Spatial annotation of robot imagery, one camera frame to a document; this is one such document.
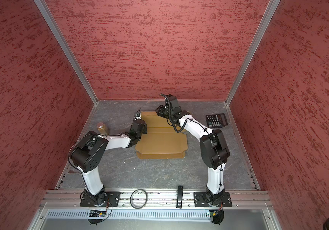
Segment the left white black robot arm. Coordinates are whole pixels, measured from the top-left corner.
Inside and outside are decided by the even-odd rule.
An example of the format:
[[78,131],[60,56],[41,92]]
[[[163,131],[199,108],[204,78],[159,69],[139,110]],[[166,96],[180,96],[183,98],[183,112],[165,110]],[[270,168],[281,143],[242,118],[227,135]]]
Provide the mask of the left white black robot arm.
[[84,201],[100,207],[107,203],[104,185],[97,169],[106,150],[131,148],[147,134],[144,120],[133,121],[128,132],[117,135],[101,135],[94,131],[88,132],[69,152],[72,166],[82,175],[85,183]]

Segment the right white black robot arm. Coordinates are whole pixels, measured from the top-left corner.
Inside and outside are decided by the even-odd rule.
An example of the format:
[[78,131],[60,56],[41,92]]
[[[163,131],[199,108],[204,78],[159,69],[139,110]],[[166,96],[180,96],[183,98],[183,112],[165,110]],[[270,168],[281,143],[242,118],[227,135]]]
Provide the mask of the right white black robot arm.
[[224,170],[230,155],[223,132],[207,128],[187,111],[175,113],[171,106],[161,105],[155,111],[167,119],[176,132],[184,129],[199,141],[201,158],[208,167],[206,201],[212,206],[220,203],[225,194]]

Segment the brown cardboard box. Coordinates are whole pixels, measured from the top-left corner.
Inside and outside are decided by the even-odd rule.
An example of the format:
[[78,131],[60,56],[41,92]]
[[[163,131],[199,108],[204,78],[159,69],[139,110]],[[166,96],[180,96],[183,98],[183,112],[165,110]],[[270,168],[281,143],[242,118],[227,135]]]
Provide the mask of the brown cardboard box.
[[181,159],[188,149],[184,133],[176,133],[167,120],[154,111],[141,112],[141,118],[147,124],[147,134],[141,136],[135,145],[139,159]]

